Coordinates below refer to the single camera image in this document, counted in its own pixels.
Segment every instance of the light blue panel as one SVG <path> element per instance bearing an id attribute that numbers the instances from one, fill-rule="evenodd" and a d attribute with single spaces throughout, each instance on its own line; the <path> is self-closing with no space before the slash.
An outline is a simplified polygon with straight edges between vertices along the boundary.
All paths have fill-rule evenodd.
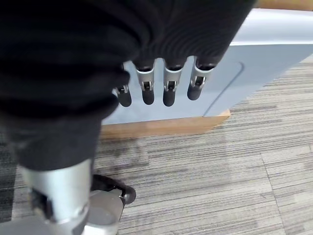
<path id="1" fill-rule="evenodd" d="M 121 105 L 104 124 L 218 115 L 313 53 L 313 12 L 253 9 L 221 62 L 206 81 L 198 100 L 187 98 L 194 58 L 183 68 L 173 106 L 163 104 L 163 61 L 156 60 L 155 101 L 146 105 L 132 63 L 132 104 Z"/>
<path id="2" fill-rule="evenodd" d="M 204 115 L 218 115 L 231 108 L 312 53 L 313 45 L 231 46 L 225 59 L 239 61 L 243 69 L 216 97 Z"/>

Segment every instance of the wooden base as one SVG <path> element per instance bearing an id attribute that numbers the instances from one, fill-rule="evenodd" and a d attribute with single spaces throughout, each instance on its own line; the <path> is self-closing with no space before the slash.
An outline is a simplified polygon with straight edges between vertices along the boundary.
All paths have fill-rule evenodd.
<path id="1" fill-rule="evenodd" d="M 103 125 L 101 138 L 123 139 L 161 135 L 204 134 L 230 117 L 226 110 L 214 117 L 189 117 L 158 121 L 143 121 Z"/>
<path id="2" fill-rule="evenodd" d="M 312 11 L 313 0 L 259 0 L 256 7 Z"/>

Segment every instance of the curved groove line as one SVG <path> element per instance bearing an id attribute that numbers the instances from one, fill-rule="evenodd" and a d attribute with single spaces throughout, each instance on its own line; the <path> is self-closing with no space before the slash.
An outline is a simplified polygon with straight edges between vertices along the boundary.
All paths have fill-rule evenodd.
<path id="1" fill-rule="evenodd" d="M 242 74 L 242 72 L 245 70 L 245 65 L 243 62 L 239 61 L 239 64 L 241 65 L 240 71 L 236 74 L 236 76 L 227 84 L 227 86 L 222 90 L 221 93 L 215 98 L 215 100 L 211 103 L 211 105 L 207 108 L 207 110 L 204 112 L 203 116 L 206 116 L 206 114 L 210 111 L 212 106 L 217 102 L 217 100 L 223 95 L 223 93 L 230 87 L 230 85 Z"/>

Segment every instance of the wooden trim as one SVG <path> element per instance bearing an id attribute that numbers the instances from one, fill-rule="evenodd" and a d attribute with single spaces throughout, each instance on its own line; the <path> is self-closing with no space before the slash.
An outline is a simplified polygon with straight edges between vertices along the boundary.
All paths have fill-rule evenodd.
<path id="1" fill-rule="evenodd" d="M 226 110 L 214 117 L 189 117 L 169 120 L 143 121 L 103 125 L 101 138 L 124 139 L 161 135 L 204 134 L 230 117 Z"/>
<path id="2" fill-rule="evenodd" d="M 256 7 L 313 11 L 313 0 L 259 0 Z"/>

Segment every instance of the gray carpet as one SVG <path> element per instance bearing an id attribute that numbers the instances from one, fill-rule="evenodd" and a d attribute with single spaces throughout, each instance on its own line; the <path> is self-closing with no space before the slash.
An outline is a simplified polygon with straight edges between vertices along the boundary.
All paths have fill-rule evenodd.
<path id="1" fill-rule="evenodd" d="M 120 235 L 312 235 L 312 78 L 310 57 L 205 135 L 101 141 L 96 171 L 137 191 Z M 0 152 L 0 220 L 31 215 Z"/>

